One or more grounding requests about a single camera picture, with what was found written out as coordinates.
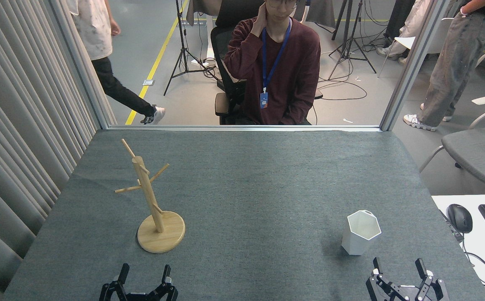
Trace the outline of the seated person's right hand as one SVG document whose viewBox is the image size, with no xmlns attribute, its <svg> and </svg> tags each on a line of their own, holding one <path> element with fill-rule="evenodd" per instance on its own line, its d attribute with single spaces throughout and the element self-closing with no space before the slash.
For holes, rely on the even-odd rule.
<svg viewBox="0 0 485 301">
<path fill-rule="evenodd" d="M 251 33 L 256 37 L 259 37 L 266 26 L 267 26 L 267 2 L 265 1 L 259 7 L 257 19 L 253 23 Z"/>
</svg>

